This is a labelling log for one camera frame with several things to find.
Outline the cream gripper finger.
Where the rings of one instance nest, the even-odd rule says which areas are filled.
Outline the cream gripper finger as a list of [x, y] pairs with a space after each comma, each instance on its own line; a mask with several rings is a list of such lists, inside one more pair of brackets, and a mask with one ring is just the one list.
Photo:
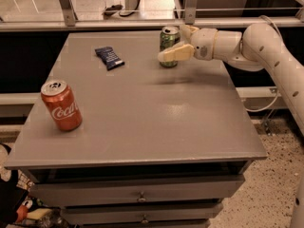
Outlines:
[[190, 59], [195, 53], [195, 49], [190, 44], [175, 45], [167, 48], [158, 54], [158, 60], [160, 62], [172, 62], [172, 61], [186, 61]]
[[184, 43], [194, 44], [197, 42], [197, 32], [200, 29], [189, 25], [180, 25], [180, 40]]

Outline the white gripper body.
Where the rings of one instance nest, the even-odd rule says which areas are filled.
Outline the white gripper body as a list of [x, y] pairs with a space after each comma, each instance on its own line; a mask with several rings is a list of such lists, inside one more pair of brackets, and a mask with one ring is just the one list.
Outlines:
[[241, 32], [202, 28], [192, 34], [191, 45], [197, 59], [229, 61], [240, 54], [241, 38]]

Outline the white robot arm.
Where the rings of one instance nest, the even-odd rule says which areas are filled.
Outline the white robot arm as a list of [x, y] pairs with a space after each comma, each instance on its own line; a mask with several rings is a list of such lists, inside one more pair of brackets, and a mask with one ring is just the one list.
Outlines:
[[[243, 32], [180, 26], [183, 42], [159, 54], [160, 60], [219, 59], [249, 71], [265, 69], [291, 110], [304, 122], [303, 65], [286, 48], [276, 26], [252, 24]], [[264, 138], [268, 158], [246, 171], [247, 182], [210, 228], [303, 228], [303, 139], [289, 120], [273, 120], [280, 136]]]

